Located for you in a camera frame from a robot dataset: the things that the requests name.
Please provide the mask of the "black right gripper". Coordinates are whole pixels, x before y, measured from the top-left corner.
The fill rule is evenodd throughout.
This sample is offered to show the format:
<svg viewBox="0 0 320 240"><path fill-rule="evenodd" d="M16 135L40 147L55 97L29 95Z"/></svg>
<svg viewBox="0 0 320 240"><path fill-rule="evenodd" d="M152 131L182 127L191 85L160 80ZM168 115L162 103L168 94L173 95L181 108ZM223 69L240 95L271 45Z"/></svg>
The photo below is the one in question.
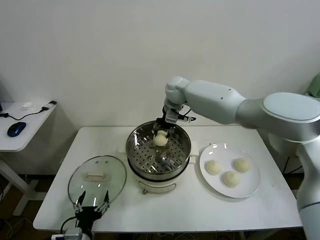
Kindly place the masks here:
<svg viewBox="0 0 320 240"><path fill-rule="evenodd" d="M167 139L169 139L174 136L175 130L175 124L166 122L163 117L158 117L153 125L152 134L155 137L158 134L158 131L165 131L167 132Z"/></svg>

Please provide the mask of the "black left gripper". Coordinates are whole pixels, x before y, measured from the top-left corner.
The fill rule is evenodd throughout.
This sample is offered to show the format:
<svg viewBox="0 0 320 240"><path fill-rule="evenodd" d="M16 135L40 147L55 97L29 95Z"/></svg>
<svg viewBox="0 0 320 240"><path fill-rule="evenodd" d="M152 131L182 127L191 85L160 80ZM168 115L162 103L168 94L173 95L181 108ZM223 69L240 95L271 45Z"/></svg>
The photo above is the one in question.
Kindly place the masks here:
<svg viewBox="0 0 320 240"><path fill-rule="evenodd" d="M102 213L105 213L110 208L109 191L107 190L103 199L99 202L97 207L85 206L82 208L82 203L85 199L86 191L84 191L79 198L73 204L75 210L75 216L77 219L77 227L82 230L91 230L94 222L102 217Z"/></svg>

